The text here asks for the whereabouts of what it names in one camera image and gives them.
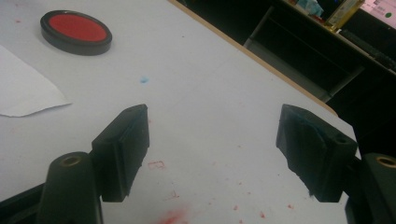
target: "red stain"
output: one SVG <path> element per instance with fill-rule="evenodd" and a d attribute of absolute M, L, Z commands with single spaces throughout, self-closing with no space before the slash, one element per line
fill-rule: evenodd
<path fill-rule="evenodd" d="M 176 198 L 179 198 L 179 197 L 180 197 L 180 195 L 177 195 L 176 192 L 175 192 L 175 190 L 173 190 L 172 193 L 171 193 L 171 196 L 168 197 L 168 198 L 165 198 L 164 201 L 176 199 Z"/>
<path fill-rule="evenodd" d="M 163 170 L 165 169 L 165 163 L 163 163 L 163 161 L 151 161 L 148 163 L 148 168 L 150 170 L 154 170 L 154 169 Z"/>
<path fill-rule="evenodd" d="M 186 210 L 170 211 L 158 222 L 158 224 L 188 224 L 188 222 L 184 220 L 186 213 Z"/>

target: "yellow object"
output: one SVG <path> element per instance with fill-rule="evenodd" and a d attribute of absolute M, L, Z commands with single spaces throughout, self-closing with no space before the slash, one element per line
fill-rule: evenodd
<path fill-rule="evenodd" d="M 364 0 L 346 0 L 327 19 L 324 26 L 332 32 L 338 31 L 361 7 Z"/>

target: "red paint speck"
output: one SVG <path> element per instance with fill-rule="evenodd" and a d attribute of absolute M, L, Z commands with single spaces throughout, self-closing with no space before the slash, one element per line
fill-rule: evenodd
<path fill-rule="evenodd" d="M 165 169 L 165 163 L 163 163 L 163 161 L 151 161 L 148 163 L 148 168 L 150 170 L 154 170 L 154 169 L 163 170 Z"/>
<path fill-rule="evenodd" d="M 186 216 L 186 213 L 186 210 L 170 211 L 158 222 L 158 224 L 177 224 L 180 222 L 183 224 L 188 224 L 186 220 L 183 220 Z"/>

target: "black plastic part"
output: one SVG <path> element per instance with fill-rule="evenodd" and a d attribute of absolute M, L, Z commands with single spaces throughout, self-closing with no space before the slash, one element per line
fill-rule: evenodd
<path fill-rule="evenodd" d="M 357 144 L 308 110 L 283 105 L 276 146 L 320 202 L 336 203 L 344 185 L 344 169 Z"/>
<path fill-rule="evenodd" d="M 149 147 L 148 108 L 122 111 L 92 142 L 90 156 L 104 202 L 122 202 Z"/>
<path fill-rule="evenodd" d="M 361 185 L 373 214 L 373 223 L 395 224 L 396 159 L 369 153 L 361 162 Z"/>
<path fill-rule="evenodd" d="M 346 220 L 348 224 L 373 224 L 369 207 L 361 206 L 361 204 L 352 201 L 351 198 L 346 202 Z"/>
<path fill-rule="evenodd" d="M 51 17 L 60 14 L 73 14 L 80 17 L 87 18 L 95 23 L 99 24 L 106 31 L 106 38 L 101 41 L 83 41 L 75 38 L 71 38 L 64 35 L 50 26 L 49 20 Z M 112 34 L 110 30 L 99 20 L 86 14 L 70 11 L 70 10 L 55 10 L 46 13 L 40 20 L 41 34 L 43 37 L 54 47 L 64 50 L 69 53 L 78 55 L 98 55 L 107 52 L 111 46 Z"/>
<path fill-rule="evenodd" d="M 0 223 L 35 223 L 44 184 L 0 202 Z"/>
<path fill-rule="evenodd" d="M 361 161 L 355 157 L 344 169 L 345 181 L 343 190 L 349 196 L 349 200 L 356 204 L 354 207 L 359 208 L 362 212 L 366 212 L 370 211 L 370 207 L 361 185 L 360 169 Z"/>
<path fill-rule="evenodd" d="M 37 223 L 103 223 L 92 162 L 87 153 L 69 153 L 51 163 Z"/>

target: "red circular object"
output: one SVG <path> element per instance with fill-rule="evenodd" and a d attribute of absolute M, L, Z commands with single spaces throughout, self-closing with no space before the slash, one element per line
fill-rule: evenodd
<path fill-rule="evenodd" d="M 49 25 L 59 33 L 79 40 L 101 41 L 106 38 L 101 25 L 79 15 L 56 15 L 49 19 Z"/>
<path fill-rule="evenodd" d="M 112 34 L 99 20 L 70 10 L 56 10 L 41 18 L 41 34 L 53 46 L 80 55 L 110 49 Z"/>

